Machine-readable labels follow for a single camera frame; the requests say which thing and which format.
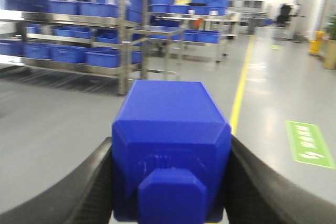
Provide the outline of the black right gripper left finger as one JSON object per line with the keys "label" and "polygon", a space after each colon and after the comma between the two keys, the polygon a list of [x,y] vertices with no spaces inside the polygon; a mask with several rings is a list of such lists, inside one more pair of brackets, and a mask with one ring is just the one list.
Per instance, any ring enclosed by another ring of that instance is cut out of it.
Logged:
{"label": "black right gripper left finger", "polygon": [[52,187],[1,214],[1,223],[109,223],[112,214],[112,139],[107,137]]}

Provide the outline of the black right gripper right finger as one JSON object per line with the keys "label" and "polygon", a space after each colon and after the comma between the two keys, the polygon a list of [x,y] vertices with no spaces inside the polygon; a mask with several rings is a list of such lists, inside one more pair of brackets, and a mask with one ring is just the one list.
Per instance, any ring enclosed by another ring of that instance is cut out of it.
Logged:
{"label": "black right gripper right finger", "polygon": [[232,136],[225,175],[229,223],[335,223],[335,205],[295,185]]}

